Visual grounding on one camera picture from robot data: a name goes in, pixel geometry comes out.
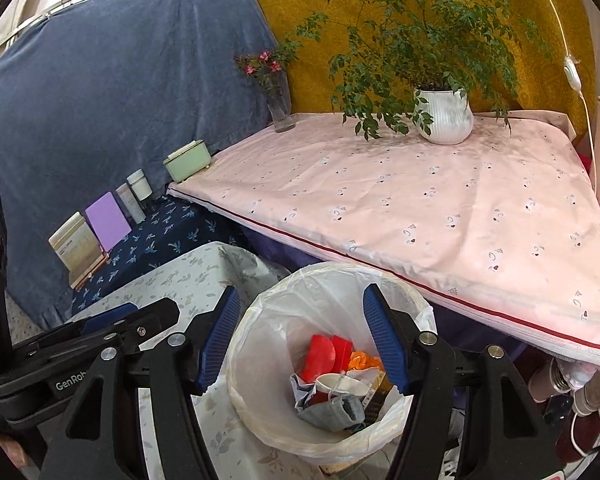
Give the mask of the person's hand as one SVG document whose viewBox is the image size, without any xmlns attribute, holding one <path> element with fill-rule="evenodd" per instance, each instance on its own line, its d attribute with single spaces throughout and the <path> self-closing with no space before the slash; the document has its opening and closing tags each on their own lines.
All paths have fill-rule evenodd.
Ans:
<svg viewBox="0 0 600 480">
<path fill-rule="evenodd" d="M 38 468 L 17 441 L 0 436 L 0 445 L 8 458 L 27 479 L 36 479 Z"/>
</svg>

